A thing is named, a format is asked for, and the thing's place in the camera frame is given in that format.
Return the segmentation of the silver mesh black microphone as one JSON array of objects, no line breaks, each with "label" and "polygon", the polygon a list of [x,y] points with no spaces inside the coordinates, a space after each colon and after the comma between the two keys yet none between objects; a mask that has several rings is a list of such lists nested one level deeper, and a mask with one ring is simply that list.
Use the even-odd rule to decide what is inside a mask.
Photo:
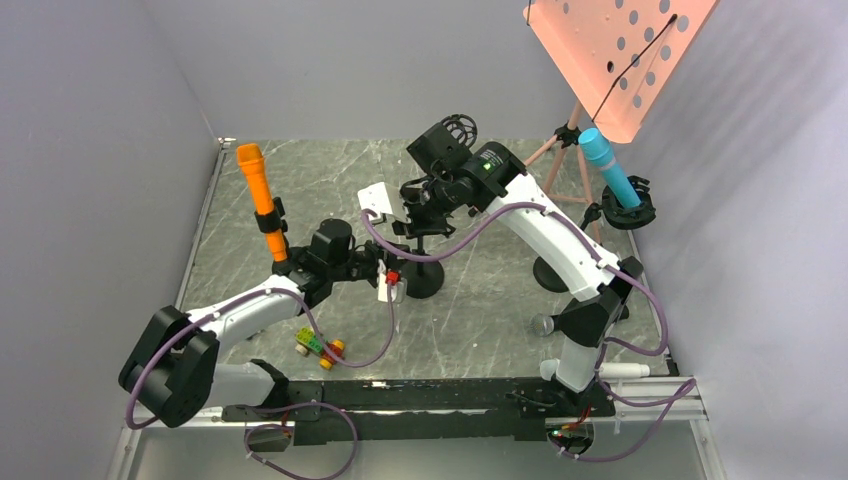
[{"label": "silver mesh black microphone", "polygon": [[555,328],[555,319],[549,315],[536,314],[528,322],[530,332],[538,337],[546,337],[551,335]]}]

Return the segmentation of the tripod shock mount stand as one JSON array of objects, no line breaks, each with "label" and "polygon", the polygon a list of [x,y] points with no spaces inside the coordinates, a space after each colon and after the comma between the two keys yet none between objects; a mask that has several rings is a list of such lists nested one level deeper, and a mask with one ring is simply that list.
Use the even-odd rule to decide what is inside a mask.
[{"label": "tripod shock mount stand", "polygon": [[440,121],[448,133],[460,144],[471,148],[478,138],[477,123],[466,114],[451,114]]}]

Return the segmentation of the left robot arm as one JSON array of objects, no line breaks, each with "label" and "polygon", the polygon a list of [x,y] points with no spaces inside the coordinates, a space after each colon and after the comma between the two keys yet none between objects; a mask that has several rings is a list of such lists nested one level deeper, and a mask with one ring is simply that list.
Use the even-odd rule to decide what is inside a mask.
[{"label": "left robot arm", "polygon": [[118,377],[132,404],[141,403],[166,426],[178,427],[200,410],[248,406],[272,420],[290,404],[289,380],[264,360],[241,365],[220,358],[239,342],[300,315],[327,299],[334,284],[366,281],[385,293],[384,278],[404,264],[397,243],[356,245],[349,223],[326,219],[308,245],[292,247],[259,285],[214,305],[182,312],[158,310]]}]

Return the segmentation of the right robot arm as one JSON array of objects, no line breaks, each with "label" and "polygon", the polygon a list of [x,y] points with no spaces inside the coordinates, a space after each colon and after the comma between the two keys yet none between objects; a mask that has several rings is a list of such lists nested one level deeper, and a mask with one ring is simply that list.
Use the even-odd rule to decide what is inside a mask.
[{"label": "right robot arm", "polygon": [[594,242],[543,193],[508,147],[489,141],[476,148],[476,134],[469,117],[452,115],[407,146],[423,175],[401,187],[406,216],[395,230],[411,238],[449,235],[451,214],[471,207],[536,253],[572,297],[553,319],[565,337],[561,354],[544,362],[540,373],[558,382],[551,390],[554,407],[576,415],[590,402],[602,344],[624,313],[642,265]]}]

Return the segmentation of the white condenser microphone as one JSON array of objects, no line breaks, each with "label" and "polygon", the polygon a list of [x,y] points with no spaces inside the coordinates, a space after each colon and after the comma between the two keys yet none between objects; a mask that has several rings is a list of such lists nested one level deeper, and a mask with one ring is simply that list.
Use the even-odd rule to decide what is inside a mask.
[{"label": "white condenser microphone", "polygon": [[[545,380],[552,380],[558,366],[558,359],[544,360],[540,364],[540,375]],[[649,365],[639,363],[604,362],[597,368],[602,379],[638,379],[651,375]]]}]

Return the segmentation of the black round base stand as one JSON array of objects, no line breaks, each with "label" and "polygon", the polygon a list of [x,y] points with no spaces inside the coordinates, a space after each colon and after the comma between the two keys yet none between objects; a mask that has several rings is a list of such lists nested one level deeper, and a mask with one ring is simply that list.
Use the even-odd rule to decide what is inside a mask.
[{"label": "black round base stand", "polygon": [[[450,235],[450,228],[424,227],[412,228],[400,222],[394,222],[393,232],[398,236],[416,241],[411,250],[416,255],[426,255],[424,237],[433,235]],[[444,269],[439,261],[428,263],[407,262],[401,270],[401,276],[407,281],[406,294],[414,299],[426,299],[435,295],[443,286]]]}]

